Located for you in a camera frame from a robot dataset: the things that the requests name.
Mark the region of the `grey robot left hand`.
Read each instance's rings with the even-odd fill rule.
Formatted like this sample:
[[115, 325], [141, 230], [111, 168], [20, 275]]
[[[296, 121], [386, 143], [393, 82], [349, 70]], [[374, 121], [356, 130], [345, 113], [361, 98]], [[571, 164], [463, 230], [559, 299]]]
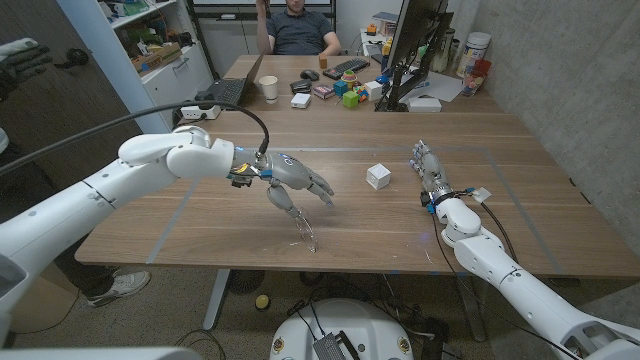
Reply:
[[301, 211], [294, 206], [284, 185], [294, 190], [306, 189], [326, 204], [332, 204], [334, 192], [328, 182], [296, 158], [275, 152], [260, 154], [235, 147], [228, 175], [232, 185], [250, 186], [254, 177], [269, 183], [268, 199], [292, 218], [299, 217]]

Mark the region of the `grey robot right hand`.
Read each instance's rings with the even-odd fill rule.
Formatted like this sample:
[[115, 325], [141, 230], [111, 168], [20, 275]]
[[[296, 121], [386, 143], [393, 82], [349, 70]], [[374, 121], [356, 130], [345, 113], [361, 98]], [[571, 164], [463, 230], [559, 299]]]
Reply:
[[444, 167], [427, 144], [420, 140], [414, 145], [413, 154], [409, 163], [422, 179], [422, 186], [434, 204], [454, 193]]

